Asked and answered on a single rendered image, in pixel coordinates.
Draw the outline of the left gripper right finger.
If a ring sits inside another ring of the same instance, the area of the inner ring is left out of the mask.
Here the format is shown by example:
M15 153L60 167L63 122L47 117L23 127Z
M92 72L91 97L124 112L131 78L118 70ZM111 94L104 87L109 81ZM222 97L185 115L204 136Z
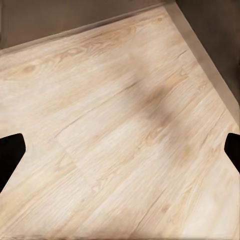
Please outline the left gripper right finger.
M227 135L224 151L240 173L240 135L229 133Z

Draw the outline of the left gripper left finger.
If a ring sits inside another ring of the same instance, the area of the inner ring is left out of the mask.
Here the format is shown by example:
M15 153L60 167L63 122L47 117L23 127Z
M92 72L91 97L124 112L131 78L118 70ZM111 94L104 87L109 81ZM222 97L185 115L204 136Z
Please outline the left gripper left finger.
M21 133L0 138L0 193L26 152Z

